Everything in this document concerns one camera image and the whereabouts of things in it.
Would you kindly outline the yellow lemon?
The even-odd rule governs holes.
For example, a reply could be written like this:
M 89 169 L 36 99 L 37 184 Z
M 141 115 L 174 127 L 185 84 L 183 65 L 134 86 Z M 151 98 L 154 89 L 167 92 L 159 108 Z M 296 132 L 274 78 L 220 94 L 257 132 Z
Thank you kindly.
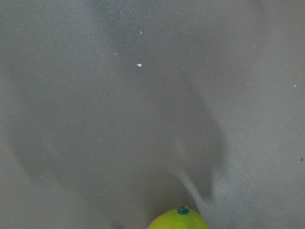
M 157 218 L 148 226 L 148 229 L 209 229 L 210 227 L 201 215 L 186 206 L 171 209 Z

